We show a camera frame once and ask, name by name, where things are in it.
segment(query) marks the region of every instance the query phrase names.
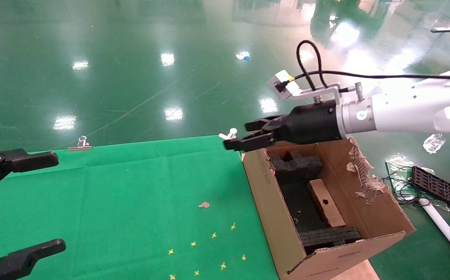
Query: paper scrap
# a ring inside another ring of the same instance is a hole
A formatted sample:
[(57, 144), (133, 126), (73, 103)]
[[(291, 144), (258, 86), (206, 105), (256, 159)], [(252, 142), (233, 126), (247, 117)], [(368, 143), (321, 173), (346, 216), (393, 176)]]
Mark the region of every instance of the paper scrap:
[(208, 202), (202, 202), (202, 204), (199, 205), (199, 208), (208, 208), (209, 203)]
[(351, 162), (349, 162), (349, 163), (346, 165), (346, 169), (347, 169), (348, 171), (351, 171), (351, 172), (355, 172), (355, 173), (356, 173), (356, 167), (355, 167), (354, 164), (351, 163)]

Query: wooden block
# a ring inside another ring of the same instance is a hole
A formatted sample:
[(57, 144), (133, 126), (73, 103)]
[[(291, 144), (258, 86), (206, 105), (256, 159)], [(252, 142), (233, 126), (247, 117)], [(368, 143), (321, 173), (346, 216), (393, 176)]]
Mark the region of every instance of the wooden block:
[(344, 271), (332, 280), (379, 280), (377, 273), (368, 261), (368, 259), (352, 268)]
[(319, 213), (331, 227), (346, 225), (321, 179), (311, 180), (308, 184), (308, 190), (312, 194)]

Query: white pipe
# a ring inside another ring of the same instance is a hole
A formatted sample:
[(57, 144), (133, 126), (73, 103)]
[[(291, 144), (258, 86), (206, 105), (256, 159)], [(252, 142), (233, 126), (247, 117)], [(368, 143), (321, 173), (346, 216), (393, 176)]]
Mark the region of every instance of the white pipe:
[(450, 227), (446, 221), (444, 221), (443, 217), (438, 213), (438, 211), (434, 208), (434, 206), (429, 202), (428, 199), (421, 198), (419, 199), (422, 208), (429, 214), (434, 223), (438, 226), (438, 228), (443, 232), (444, 236), (448, 239), (450, 243)]

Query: black tray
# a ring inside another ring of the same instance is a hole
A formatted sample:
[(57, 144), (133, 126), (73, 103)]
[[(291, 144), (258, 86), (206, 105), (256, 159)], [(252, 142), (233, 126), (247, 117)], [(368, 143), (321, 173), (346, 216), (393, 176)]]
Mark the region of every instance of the black tray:
[(412, 167), (410, 182), (433, 198), (446, 202), (450, 207), (450, 183), (417, 166)]

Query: metal clip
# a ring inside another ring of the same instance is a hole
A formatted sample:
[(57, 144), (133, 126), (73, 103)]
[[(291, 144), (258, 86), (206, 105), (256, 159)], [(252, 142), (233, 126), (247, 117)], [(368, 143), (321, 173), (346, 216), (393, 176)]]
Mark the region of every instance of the metal clip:
[(218, 134), (218, 137), (222, 138), (223, 140), (235, 139), (237, 137), (235, 135), (236, 133), (237, 133), (237, 129), (231, 128), (230, 132), (227, 135), (220, 133), (220, 134)]
[(87, 143), (87, 137), (86, 136), (80, 136), (78, 138), (78, 144), (76, 147), (69, 147), (68, 151), (88, 151), (92, 149), (92, 146), (90, 146), (89, 143)]

